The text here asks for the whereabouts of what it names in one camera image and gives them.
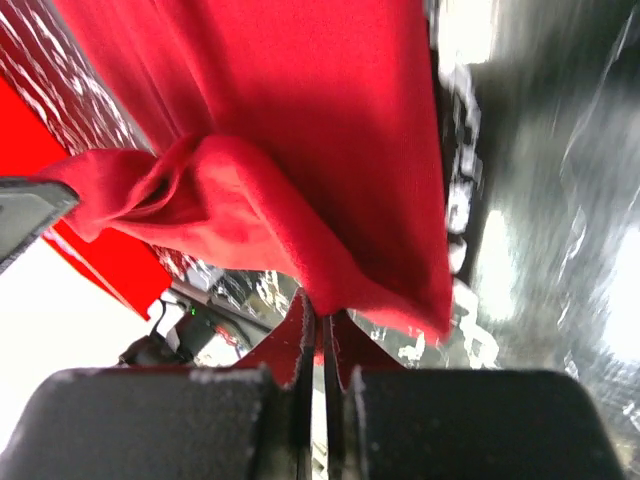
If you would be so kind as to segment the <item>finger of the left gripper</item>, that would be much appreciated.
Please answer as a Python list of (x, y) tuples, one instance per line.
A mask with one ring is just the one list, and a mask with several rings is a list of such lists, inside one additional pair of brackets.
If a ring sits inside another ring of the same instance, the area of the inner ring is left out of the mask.
[(1, 178), (1, 272), (4, 272), (49, 227), (73, 210), (78, 195), (56, 181)]

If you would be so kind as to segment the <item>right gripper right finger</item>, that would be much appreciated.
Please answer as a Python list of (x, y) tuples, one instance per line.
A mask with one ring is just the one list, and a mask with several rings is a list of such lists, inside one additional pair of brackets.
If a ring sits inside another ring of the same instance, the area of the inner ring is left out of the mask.
[(328, 435), (328, 476), (365, 479), (367, 459), (362, 446), (365, 420), (361, 400), (361, 374), (397, 372), (405, 368), (372, 340), (341, 310), (322, 318), (325, 404)]

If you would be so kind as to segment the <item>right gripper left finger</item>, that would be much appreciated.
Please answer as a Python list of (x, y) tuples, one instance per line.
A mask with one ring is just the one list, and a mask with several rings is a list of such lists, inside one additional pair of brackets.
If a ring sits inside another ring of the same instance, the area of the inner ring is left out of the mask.
[(235, 366), (266, 380), (254, 449), (254, 479), (310, 479), (315, 311), (302, 289), (272, 330)]

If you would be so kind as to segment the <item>dark red t shirt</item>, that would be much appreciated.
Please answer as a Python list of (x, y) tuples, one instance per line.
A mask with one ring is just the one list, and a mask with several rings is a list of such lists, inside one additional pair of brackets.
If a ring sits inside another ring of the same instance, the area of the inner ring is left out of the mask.
[(218, 267), (274, 270), (320, 315), (428, 341), (452, 279), (429, 41), (418, 1), (60, 1), (150, 151), (42, 177), (112, 228)]

